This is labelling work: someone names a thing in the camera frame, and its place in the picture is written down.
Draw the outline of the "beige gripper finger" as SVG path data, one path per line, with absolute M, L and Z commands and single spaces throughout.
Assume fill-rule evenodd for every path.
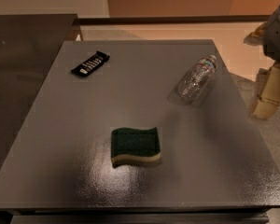
M 267 23 L 264 22 L 253 32 L 244 38 L 244 43 L 250 46 L 260 46 L 263 44 L 263 37 L 267 29 Z
M 269 69 L 260 68 L 249 112 L 257 119 L 269 119 L 280 106 L 280 62 Z

